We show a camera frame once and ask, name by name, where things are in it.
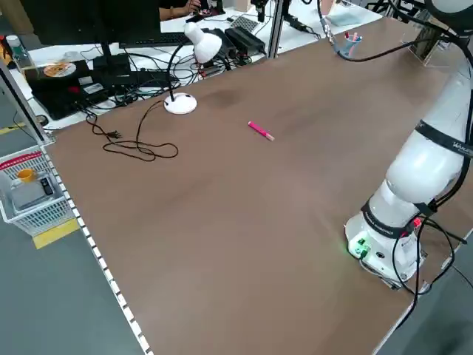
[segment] yellow cup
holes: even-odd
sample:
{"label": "yellow cup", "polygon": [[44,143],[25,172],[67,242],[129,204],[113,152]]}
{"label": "yellow cup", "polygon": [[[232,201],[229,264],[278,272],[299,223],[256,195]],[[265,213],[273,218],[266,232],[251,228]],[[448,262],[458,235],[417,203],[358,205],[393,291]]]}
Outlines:
{"label": "yellow cup", "polygon": [[36,179],[36,172],[34,169],[23,169],[16,176],[24,183],[30,183]]}

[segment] brown table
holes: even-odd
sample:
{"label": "brown table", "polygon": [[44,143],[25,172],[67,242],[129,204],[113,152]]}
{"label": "brown table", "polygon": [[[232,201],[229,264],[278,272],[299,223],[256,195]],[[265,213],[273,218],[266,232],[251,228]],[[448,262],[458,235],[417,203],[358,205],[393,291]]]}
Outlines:
{"label": "brown table", "polygon": [[[397,45],[404,29],[361,27],[357,54]],[[155,354],[369,354],[411,297],[360,269],[343,225],[445,79],[406,51],[351,64],[322,42],[186,87],[199,102],[190,115],[152,111],[142,139],[177,144],[175,159],[106,153],[85,123],[49,151]],[[100,123],[131,138],[153,101]],[[470,183],[438,216],[461,234]],[[423,246],[437,273],[446,243],[426,234]]]}

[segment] desk lamp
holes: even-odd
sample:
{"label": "desk lamp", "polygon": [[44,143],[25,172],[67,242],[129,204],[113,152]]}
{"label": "desk lamp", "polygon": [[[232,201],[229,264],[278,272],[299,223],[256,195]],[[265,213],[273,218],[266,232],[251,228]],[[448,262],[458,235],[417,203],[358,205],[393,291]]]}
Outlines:
{"label": "desk lamp", "polygon": [[[219,52],[222,46],[222,39],[219,36],[204,33],[195,23],[187,23],[184,27],[184,33],[194,44],[194,55],[198,63],[203,64],[210,61]],[[179,52],[183,46],[184,44],[180,44],[174,53],[172,53],[166,72],[168,76],[169,96],[164,100],[164,107],[168,112],[174,113],[175,115],[190,113],[197,107],[197,100],[194,96],[184,92],[174,94],[172,91],[170,78],[171,65],[177,52]]]}

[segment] gray floor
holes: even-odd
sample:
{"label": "gray floor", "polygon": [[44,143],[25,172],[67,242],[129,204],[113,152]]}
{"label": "gray floor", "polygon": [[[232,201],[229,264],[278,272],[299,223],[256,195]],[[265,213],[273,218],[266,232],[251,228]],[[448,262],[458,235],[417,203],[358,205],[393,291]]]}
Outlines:
{"label": "gray floor", "polygon": [[[13,108],[0,95],[0,128]],[[31,146],[0,135],[0,156]],[[36,250],[0,218],[0,354],[143,354],[81,232]]]}
{"label": "gray floor", "polygon": [[[0,128],[11,126],[14,112],[2,95],[0,112]],[[0,135],[0,156],[32,142],[19,130]],[[470,280],[472,256],[465,246],[456,262]],[[472,300],[473,288],[450,271],[379,354],[473,354]],[[0,219],[0,354],[142,353],[80,232],[36,250],[28,235]]]}

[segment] metal frame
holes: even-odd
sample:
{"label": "metal frame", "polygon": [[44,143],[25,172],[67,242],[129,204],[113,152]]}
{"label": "metal frame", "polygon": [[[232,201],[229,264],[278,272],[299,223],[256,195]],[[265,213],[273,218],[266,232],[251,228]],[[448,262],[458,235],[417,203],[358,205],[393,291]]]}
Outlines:
{"label": "metal frame", "polygon": [[271,35],[269,38],[268,45],[268,58],[275,59],[278,55],[279,49],[279,40],[281,39],[282,23],[284,19],[282,18],[282,8],[284,0],[276,0],[276,9],[274,10],[273,15],[273,25],[271,27]]}
{"label": "metal frame", "polygon": [[8,101],[15,107],[17,116],[28,128],[29,133],[35,139],[39,146],[46,146],[54,143],[55,139],[43,130],[43,127],[37,122],[36,115],[23,96],[18,84],[11,75],[7,66],[0,61],[0,89],[3,91]]}

